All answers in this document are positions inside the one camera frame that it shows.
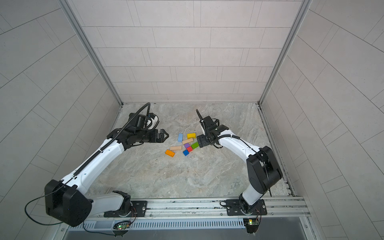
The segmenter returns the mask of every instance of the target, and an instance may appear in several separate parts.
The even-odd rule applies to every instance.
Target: gray marble surface
[[[142,104],[126,104],[115,127],[122,127],[128,115]],[[179,133],[202,134],[198,109],[203,117],[217,118],[242,139],[263,147],[270,146],[262,120],[254,103],[152,104],[151,112],[169,134],[164,143],[144,143],[126,150],[93,182],[89,194],[113,190],[127,192],[132,198],[237,197],[249,184],[246,164],[226,148],[196,148],[189,155],[175,151],[164,154],[170,146],[180,146]],[[273,195],[287,195],[282,180],[271,188]]]

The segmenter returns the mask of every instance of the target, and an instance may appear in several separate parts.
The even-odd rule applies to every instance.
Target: orange block
[[[173,157],[173,156],[175,156],[175,153],[167,149],[166,155]]]
[[[184,140],[182,143],[186,144],[186,143],[190,143],[190,142],[193,142],[193,138],[189,138],[187,140]]]

